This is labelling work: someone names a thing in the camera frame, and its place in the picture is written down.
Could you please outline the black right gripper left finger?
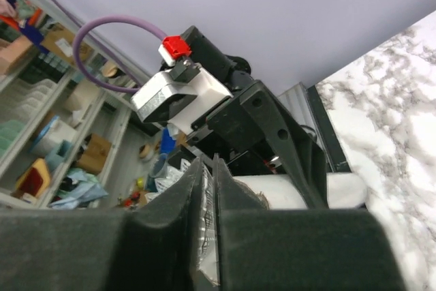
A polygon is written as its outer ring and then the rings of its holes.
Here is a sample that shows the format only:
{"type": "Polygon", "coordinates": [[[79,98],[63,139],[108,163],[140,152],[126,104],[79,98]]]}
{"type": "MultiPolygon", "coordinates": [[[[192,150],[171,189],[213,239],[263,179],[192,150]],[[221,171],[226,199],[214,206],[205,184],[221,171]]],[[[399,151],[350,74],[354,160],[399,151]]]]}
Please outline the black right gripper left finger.
{"type": "Polygon", "coordinates": [[[193,290],[202,160],[136,211],[3,210],[2,290],[193,290]]]}

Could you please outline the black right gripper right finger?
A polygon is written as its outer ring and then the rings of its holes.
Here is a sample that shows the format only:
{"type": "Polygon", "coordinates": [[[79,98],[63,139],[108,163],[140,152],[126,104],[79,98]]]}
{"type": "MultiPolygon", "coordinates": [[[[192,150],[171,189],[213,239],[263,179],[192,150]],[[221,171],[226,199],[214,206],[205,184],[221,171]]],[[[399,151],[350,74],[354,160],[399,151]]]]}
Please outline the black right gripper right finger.
{"type": "Polygon", "coordinates": [[[213,161],[222,290],[404,290],[388,238],[362,209],[268,210],[213,161]]]}

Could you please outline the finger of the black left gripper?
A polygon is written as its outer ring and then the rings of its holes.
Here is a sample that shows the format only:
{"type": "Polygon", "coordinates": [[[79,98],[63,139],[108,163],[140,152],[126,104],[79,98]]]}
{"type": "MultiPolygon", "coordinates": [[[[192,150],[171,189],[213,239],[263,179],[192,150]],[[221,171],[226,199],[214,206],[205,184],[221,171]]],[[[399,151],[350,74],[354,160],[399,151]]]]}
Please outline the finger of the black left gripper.
{"type": "Polygon", "coordinates": [[[240,104],[261,129],[287,175],[326,193],[323,151],[263,82],[255,81],[240,95],[240,104]]]}

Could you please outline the white shuttlecock tube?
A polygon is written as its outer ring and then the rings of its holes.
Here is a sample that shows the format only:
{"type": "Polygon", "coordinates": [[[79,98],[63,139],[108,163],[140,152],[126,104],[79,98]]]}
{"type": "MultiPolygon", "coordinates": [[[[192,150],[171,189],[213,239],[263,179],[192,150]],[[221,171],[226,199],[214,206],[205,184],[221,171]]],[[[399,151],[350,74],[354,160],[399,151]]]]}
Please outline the white shuttlecock tube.
{"type": "Polygon", "coordinates": [[[325,194],[287,174],[239,176],[234,180],[253,192],[271,210],[357,209],[366,202],[368,194],[367,184],[351,172],[329,172],[323,184],[325,194]]]}

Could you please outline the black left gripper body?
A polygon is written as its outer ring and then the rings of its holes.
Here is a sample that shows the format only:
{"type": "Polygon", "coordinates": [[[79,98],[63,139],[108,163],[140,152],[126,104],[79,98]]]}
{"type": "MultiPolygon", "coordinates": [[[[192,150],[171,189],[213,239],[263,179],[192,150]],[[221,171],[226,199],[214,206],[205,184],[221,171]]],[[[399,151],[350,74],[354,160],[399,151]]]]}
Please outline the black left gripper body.
{"type": "Polygon", "coordinates": [[[232,172],[295,172],[295,133],[290,112],[256,80],[203,114],[189,144],[218,154],[232,172]]]}

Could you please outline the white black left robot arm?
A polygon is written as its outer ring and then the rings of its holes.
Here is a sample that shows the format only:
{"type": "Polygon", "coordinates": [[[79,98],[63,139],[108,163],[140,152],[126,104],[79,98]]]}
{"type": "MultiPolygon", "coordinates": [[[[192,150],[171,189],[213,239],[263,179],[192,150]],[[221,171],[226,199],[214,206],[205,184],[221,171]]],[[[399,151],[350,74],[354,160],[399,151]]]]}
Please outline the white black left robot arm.
{"type": "Polygon", "coordinates": [[[181,36],[199,63],[231,92],[192,123],[189,143],[207,156],[220,156],[234,176],[286,174],[310,208],[328,208],[324,152],[249,64],[223,54],[191,26],[181,36]]]}

